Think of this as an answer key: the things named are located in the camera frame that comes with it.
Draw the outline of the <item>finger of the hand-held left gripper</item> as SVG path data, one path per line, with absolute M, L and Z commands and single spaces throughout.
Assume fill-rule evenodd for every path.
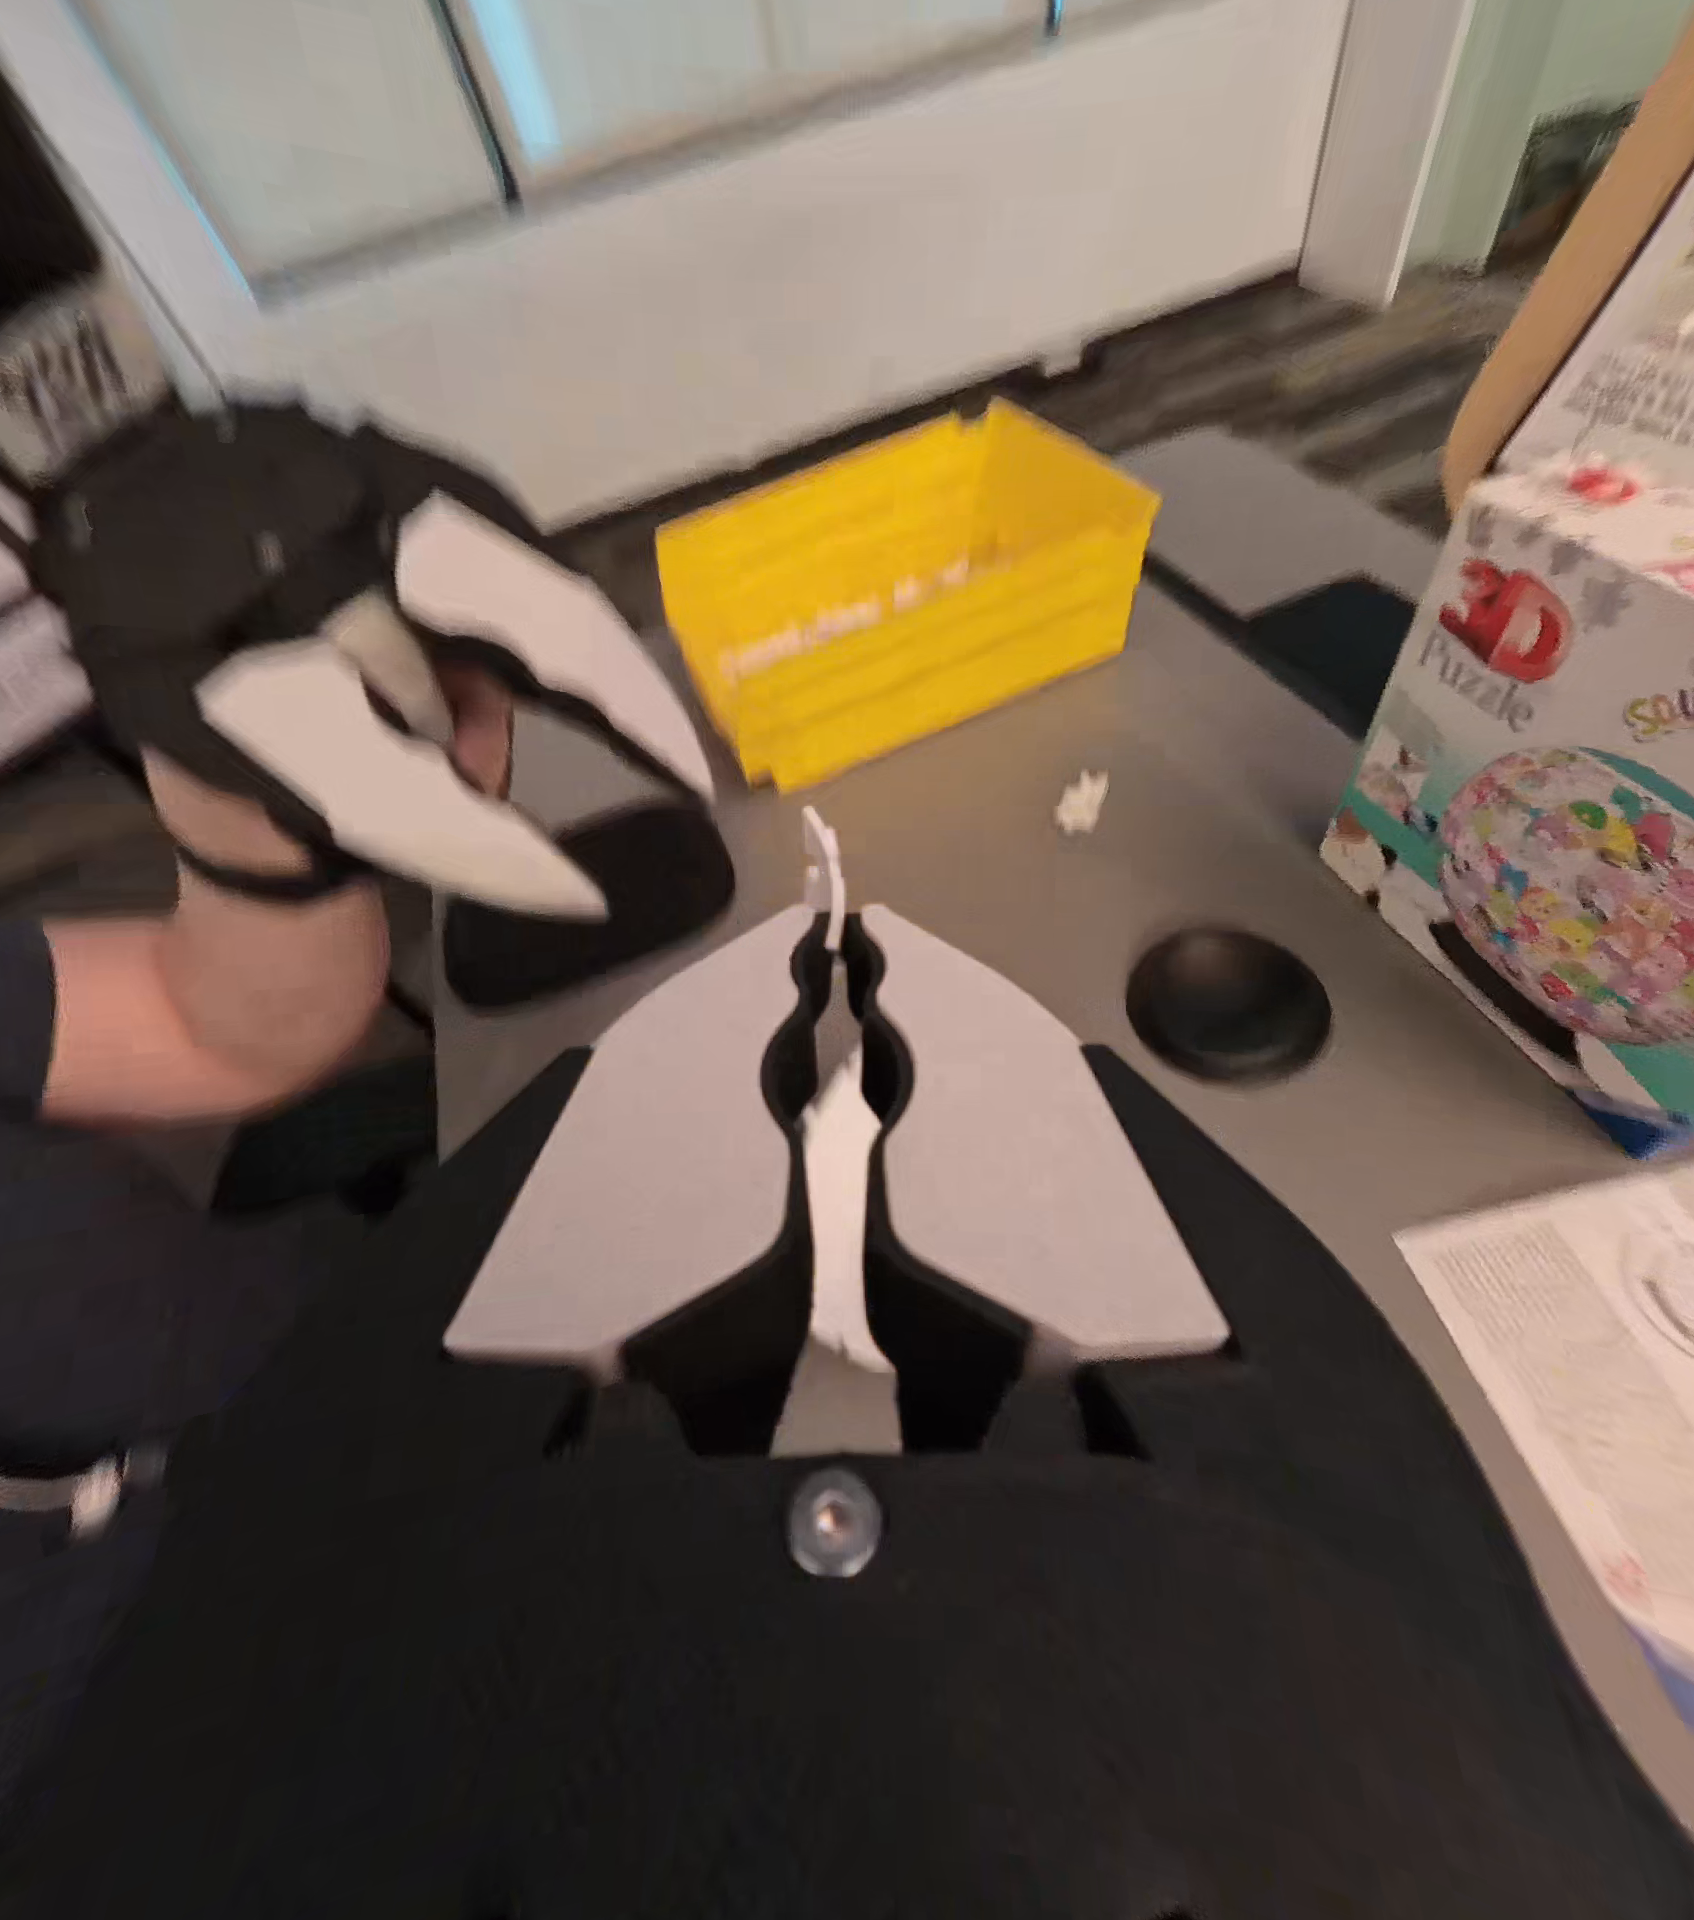
M 395 603 L 443 659 L 525 702 L 567 702 L 660 777 L 701 802 L 715 775 L 699 729 L 641 637 L 592 583 L 431 491 L 394 538 Z
M 601 887 L 541 827 L 466 785 L 443 746 L 380 718 L 334 640 L 236 652 L 196 702 L 209 731 L 370 868 L 511 914 L 609 917 Z

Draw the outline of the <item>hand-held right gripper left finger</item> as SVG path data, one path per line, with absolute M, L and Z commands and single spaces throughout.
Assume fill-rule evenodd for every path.
M 830 962 L 822 916 L 783 909 L 600 1036 L 448 1324 L 449 1355 L 608 1378 L 804 1220 Z

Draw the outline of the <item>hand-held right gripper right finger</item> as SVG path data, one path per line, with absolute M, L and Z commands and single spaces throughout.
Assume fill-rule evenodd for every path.
M 866 1248 L 1070 1361 L 1222 1351 L 1228 1319 L 1073 1029 L 889 906 L 854 931 Z

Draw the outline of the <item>white puzzle piece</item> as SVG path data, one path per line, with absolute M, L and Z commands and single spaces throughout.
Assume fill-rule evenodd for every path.
M 839 839 L 815 805 L 800 808 L 804 897 L 819 921 L 830 985 L 845 985 L 845 886 Z M 807 1206 L 813 1235 L 809 1334 L 830 1355 L 861 1374 L 889 1379 L 894 1367 L 873 1338 L 863 1287 L 866 1202 L 871 1150 L 879 1130 L 861 1091 L 860 1017 L 832 1007 L 822 1054 L 837 1054 L 801 1116 Z

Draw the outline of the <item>person's left forearm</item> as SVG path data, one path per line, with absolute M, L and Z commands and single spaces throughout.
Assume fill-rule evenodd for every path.
M 54 919 L 44 937 L 39 1110 L 103 1128 L 229 1121 L 320 1085 L 377 1019 L 391 951 L 372 876 L 279 901 L 189 866 L 162 917 Z

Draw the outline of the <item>black round ball stand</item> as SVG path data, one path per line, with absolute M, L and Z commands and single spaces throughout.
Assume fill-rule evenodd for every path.
M 1309 1068 L 1334 1036 L 1320 975 L 1236 924 L 1184 924 L 1131 963 L 1122 995 L 1137 1041 L 1210 1085 L 1264 1085 Z

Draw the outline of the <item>colourful puzzle box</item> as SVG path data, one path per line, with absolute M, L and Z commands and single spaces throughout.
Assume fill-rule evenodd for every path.
M 1317 855 L 1624 1154 L 1694 1140 L 1694 489 L 1478 481 Z

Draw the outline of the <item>person's left hand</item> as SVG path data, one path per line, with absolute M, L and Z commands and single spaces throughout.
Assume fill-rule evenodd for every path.
M 498 684 L 481 673 L 438 675 L 429 665 L 416 675 L 356 667 L 384 721 L 443 748 L 477 795 L 511 804 L 514 706 Z M 187 707 L 186 746 L 146 740 L 140 759 L 162 826 L 196 866 L 234 876 L 234 889 L 256 899 L 331 893 L 365 876 L 405 881 L 342 851 L 309 805 L 207 728 L 196 693 Z

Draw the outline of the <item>yellow storage bin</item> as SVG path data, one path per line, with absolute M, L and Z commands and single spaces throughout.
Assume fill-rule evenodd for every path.
M 657 528 L 667 632 L 751 788 L 815 788 L 1122 653 L 1161 497 L 1007 400 Z

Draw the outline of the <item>large window with blinds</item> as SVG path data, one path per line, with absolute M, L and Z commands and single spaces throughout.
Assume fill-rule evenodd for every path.
M 1352 3 L 19 3 L 209 334 L 860 290 L 1045 337 L 1291 267 Z

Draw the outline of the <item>white instruction leaflet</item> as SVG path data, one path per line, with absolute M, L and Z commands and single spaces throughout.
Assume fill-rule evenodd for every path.
M 1694 1158 L 1394 1242 L 1694 1732 Z

